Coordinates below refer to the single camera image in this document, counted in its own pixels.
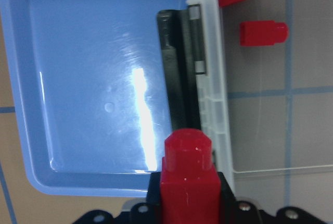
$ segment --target blue grout line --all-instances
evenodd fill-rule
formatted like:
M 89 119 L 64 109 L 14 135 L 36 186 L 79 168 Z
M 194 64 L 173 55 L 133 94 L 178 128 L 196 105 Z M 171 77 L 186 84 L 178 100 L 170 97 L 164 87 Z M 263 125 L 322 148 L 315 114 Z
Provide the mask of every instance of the blue grout line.
M 0 114 L 1 113 L 15 113 L 14 107 L 0 107 Z
M 233 92 L 228 93 L 228 99 L 252 98 L 262 96 L 281 96 L 285 95 L 285 90 L 264 90 L 260 92 Z
M 287 90 L 263 90 L 256 92 L 230 92 L 228 93 L 228 99 L 243 99 L 253 98 L 262 96 L 287 96 L 292 95 L 308 95 L 308 94 L 323 94 L 333 93 L 333 86 L 321 86 L 321 87 L 310 87 L 310 88 L 296 88 L 291 91 Z
M 285 86 L 287 104 L 286 143 L 285 143 L 285 167 L 291 167 L 291 142 L 292 142 L 292 113 L 293 113 L 293 90 L 292 90 L 292 37 L 293 37 L 293 0 L 286 0 L 286 23 L 289 27 L 289 38 L 286 42 L 285 63 Z M 290 172 L 285 174 L 285 206 L 290 205 Z
M 333 93 L 333 86 L 293 89 L 294 95 Z
M 6 180 L 5 180 L 5 175 L 4 175 L 4 172 L 2 170 L 1 163 L 0 163 L 0 183 L 1 183 L 1 186 L 2 186 L 2 190 L 4 192 L 4 197 L 5 197 L 5 200 L 6 200 L 6 203 L 7 203 L 7 208 L 8 208 L 8 212 L 9 212 L 9 215 L 10 215 L 11 223 L 12 224 L 17 224 L 14 208 L 12 207 L 12 203 L 11 203 L 11 200 L 10 200 L 9 191 L 8 191 L 7 183 L 6 183 Z

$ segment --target black metal bracket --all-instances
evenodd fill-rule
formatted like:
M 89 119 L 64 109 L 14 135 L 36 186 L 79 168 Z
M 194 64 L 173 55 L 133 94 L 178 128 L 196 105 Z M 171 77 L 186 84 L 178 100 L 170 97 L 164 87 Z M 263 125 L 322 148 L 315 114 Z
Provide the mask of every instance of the black metal bracket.
M 200 5 L 157 15 L 172 129 L 201 129 L 196 75 L 206 74 Z
M 324 221 L 297 207 L 282 208 L 276 216 L 271 216 L 264 210 L 257 209 L 251 202 L 236 201 L 223 174 L 218 174 L 222 185 L 219 224 L 325 224 Z M 146 202 L 134 205 L 131 211 L 123 211 L 118 217 L 113 218 L 108 212 L 93 210 L 73 224 L 162 224 L 160 175 L 160 172 L 151 174 Z

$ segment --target screw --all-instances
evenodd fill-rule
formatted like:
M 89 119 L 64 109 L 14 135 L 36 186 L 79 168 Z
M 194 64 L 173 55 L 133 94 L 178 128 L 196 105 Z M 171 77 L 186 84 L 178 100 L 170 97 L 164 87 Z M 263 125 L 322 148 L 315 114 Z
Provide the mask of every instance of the screw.
M 291 209 L 288 209 L 288 210 L 285 212 L 285 215 L 286 215 L 289 219 L 292 219 L 292 220 L 296 220 L 296 219 L 298 219 L 298 214 L 297 214 L 294 210 L 291 210 Z
M 94 217 L 94 219 L 93 219 L 93 222 L 94 222 L 94 223 L 100 223 L 100 222 L 102 222 L 102 221 L 104 221 L 104 220 L 105 220 L 104 215 L 96 215 L 96 216 Z
M 242 211 L 249 211 L 251 209 L 250 204 L 248 204 L 247 202 L 241 202 L 241 203 L 239 203 L 238 207 Z
M 148 211 L 148 207 L 146 205 L 142 205 L 137 210 L 139 211 L 139 213 L 145 213 Z

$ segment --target black plastic part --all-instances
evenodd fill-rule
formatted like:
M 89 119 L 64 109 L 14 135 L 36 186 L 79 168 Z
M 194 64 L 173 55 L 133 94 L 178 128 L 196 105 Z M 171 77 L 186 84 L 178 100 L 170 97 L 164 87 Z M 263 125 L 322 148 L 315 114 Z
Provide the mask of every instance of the black plastic part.
M 242 210 L 241 206 L 243 204 L 248 205 L 249 209 L 248 210 Z M 249 220 L 251 220 L 251 221 L 249 221 L 249 223 L 253 223 L 253 224 L 261 224 L 262 223 L 260 212 L 258 211 L 256 206 L 254 206 L 250 202 L 245 202 L 245 201 L 239 201 L 239 202 L 235 203 L 235 205 L 234 205 L 234 218 L 235 218 L 235 223 L 247 223 Z
M 112 214 L 103 211 L 103 210 L 92 210 L 83 215 L 80 219 L 78 219 L 73 224 L 112 224 L 113 222 Z
M 160 193 L 161 172 L 153 172 L 150 174 L 149 187 L 146 202 L 151 205 L 159 206 L 161 204 Z
M 157 216 L 155 215 L 154 206 L 148 203 L 139 203 L 132 207 L 130 213 L 131 224 L 156 224 Z
M 221 181 L 220 224 L 230 223 L 234 216 L 236 198 L 222 172 L 217 173 Z
M 188 10 L 157 15 L 172 129 L 201 129 Z
M 292 211 L 296 215 L 294 217 L 297 218 L 290 218 L 288 217 L 288 212 Z M 309 214 L 308 212 L 298 208 L 298 207 L 284 207 L 280 209 L 277 214 L 276 218 L 278 219 L 279 223 L 285 224 L 324 224 L 325 222 L 318 219 L 317 217 Z
M 218 175 L 221 180 L 220 224 L 326 224 L 297 207 L 282 208 L 274 217 L 263 210 L 258 210 L 251 202 L 236 201 L 224 175 L 221 172 Z M 130 212 L 122 212 L 114 219 L 108 212 L 93 210 L 83 215 L 74 224 L 162 224 L 160 177 L 160 172 L 151 174 L 146 202 L 136 204 Z M 98 216 L 97 220 L 101 220 L 101 215 L 104 220 L 94 221 Z

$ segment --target blue plastic tray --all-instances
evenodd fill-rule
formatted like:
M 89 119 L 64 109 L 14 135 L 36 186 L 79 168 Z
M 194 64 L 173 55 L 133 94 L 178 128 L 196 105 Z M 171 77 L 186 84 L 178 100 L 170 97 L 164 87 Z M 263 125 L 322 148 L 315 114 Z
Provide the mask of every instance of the blue plastic tray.
M 171 133 L 156 15 L 186 0 L 0 0 L 28 179 L 145 196 Z

